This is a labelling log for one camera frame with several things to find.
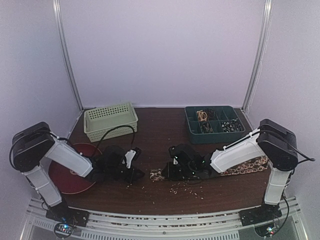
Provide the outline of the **patterned paisley necktie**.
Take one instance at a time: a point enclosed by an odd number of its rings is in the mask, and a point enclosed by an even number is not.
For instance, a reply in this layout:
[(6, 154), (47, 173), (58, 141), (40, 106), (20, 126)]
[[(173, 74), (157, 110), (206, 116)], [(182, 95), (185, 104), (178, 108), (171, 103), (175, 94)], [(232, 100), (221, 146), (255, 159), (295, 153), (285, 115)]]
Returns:
[[(238, 164), (220, 173), (220, 176), (245, 175), (257, 172), (263, 172), (268, 169), (269, 159), (266, 156), (260, 156)], [(152, 169), (149, 178), (152, 181), (163, 181), (165, 177), (162, 175), (162, 168)]]

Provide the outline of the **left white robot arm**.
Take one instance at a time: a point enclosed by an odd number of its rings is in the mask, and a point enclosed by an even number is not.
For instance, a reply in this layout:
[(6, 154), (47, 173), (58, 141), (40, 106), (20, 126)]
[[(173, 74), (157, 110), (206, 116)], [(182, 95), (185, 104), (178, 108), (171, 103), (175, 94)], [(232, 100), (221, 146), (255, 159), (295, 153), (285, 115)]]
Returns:
[(63, 204), (62, 189), (55, 185), (52, 171), (43, 167), (43, 161), (62, 167), (57, 170), (56, 176), (62, 179), (65, 186), (71, 182), (70, 175), (90, 184), (107, 179), (121, 179), (132, 184), (145, 176), (142, 170), (133, 165), (141, 154), (140, 148), (125, 150), (111, 145), (97, 155), (98, 149), (95, 146), (91, 154), (85, 154), (67, 138), (54, 134), (49, 125), (42, 121), (13, 136), (9, 162), (52, 208), (53, 215), (61, 222), (67, 222), (72, 218), (72, 211)]

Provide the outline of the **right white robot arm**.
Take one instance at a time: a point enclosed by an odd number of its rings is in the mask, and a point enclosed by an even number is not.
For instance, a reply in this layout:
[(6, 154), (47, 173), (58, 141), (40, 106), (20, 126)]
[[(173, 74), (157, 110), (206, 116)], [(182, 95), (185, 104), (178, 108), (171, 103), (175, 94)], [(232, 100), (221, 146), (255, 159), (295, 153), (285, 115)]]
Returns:
[(245, 137), (215, 150), (200, 155), (190, 145), (179, 144), (169, 148), (169, 161), (161, 175), (172, 181), (211, 179), (234, 166), (249, 160), (266, 157), (272, 164), (264, 194), (264, 204), (256, 210), (259, 220), (268, 220), (275, 212), (282, 197), (290, 173), (298, 165), (297, 138), (289, 129), (263, 119), (259, 127)]

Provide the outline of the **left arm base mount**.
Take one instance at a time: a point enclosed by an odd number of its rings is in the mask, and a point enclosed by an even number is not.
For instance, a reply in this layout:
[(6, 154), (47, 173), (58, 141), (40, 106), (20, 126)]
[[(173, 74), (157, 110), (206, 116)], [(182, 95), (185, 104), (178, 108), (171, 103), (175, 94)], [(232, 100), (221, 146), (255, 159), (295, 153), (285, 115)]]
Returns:
[(69, 238), (77, 227), (87, 226), (90, 213), (86, 210), (70, 208), (64, 199), (55, 206), (50, 206), (45, 201), (41, 206), (46, 210), (46, 218), (57, 221), (53, 227), (53, 233), (60, 240)]

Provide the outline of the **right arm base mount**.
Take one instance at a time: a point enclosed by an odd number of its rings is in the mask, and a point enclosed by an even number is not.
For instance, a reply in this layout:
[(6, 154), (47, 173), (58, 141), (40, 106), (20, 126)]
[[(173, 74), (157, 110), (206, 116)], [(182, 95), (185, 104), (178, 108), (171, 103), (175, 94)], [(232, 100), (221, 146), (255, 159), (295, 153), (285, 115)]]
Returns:
[(282, 211), (278, 205), (262, 204), (261, 206), (241, 210), (239, 217), (242, 226), (254, 225), (255, 233), (264, 238), (272, 237), (277, 231), (276, 219), (280, 219)]

